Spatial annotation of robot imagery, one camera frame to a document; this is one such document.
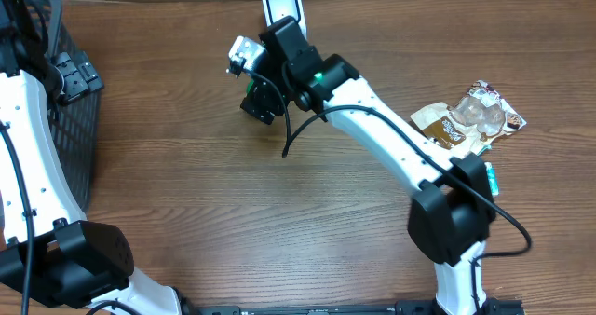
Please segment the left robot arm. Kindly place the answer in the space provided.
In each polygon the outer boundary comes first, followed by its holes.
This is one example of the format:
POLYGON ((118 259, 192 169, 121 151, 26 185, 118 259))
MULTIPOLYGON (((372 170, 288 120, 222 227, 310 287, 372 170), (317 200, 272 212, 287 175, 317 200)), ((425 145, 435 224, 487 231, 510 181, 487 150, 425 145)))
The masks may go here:
POLYGON ((22 313, 192 314, 118 227, 87 218, 103 82, 61 13, 61 0, 1 0, 1 282, 22 313))

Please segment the green round lid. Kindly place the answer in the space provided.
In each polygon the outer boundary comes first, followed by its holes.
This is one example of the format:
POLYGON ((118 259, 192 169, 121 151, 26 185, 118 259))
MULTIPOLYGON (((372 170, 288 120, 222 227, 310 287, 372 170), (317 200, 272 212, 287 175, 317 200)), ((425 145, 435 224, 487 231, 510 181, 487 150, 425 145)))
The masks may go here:
POLYGON ((254 89, 254 82, 255 82, 255 81, 254 81, 254 80, 252 80, 252 81, 251 81, 251 82, 248 84, 248 86, 247 86, 247 88, 246 88, 246 94, 247 94, 247 96, 248 96, 249 94, 251 94, 251 93, 252 93, 252 91, 253 91, 253 89, 254 89))

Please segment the brown clear snack bag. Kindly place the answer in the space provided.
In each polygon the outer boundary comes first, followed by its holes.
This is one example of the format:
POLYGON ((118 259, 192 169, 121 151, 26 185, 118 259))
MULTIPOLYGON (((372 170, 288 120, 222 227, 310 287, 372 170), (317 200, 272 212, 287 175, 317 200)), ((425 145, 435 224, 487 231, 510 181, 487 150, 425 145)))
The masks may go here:
POLYGON ((457 104, 427 105, 413 113, 411 120, 429 141, 458 158, 479 155, 495 139, 526 125, 507 100, 483 80, 474 82, 457 104))

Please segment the small teal white pack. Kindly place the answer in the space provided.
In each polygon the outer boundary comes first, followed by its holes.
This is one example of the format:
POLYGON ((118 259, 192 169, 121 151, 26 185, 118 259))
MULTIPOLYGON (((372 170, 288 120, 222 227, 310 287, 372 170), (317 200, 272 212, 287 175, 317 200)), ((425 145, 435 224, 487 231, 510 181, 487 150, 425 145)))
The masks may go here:
POLYGON ((485 165, 491 193, 494 197, 497 197, 500 193, 500 190, 499 190, 499 185, 498 185, 498 181, 496 178, 494 166, 491 162, 488 162, 488 161, 486 161, 484 163, 484 165, 485 165))

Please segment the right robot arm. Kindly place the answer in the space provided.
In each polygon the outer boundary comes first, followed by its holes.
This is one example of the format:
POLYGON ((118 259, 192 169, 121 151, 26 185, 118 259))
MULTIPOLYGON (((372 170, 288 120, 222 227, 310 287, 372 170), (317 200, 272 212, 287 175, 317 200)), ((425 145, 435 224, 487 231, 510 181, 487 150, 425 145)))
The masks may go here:
POLYGON ((494 199, 479 157, 457 157, 394 113, 338 54, 322 58, 297 20, 284 17, 259 35, 238 37, 229 73, 251 78, 242 109, 265 124, 295 103, 373 154, 411 200, 408 234, 433 262, 438 290, 423 308, 433 314, 487 314, 481 285, 494 199))

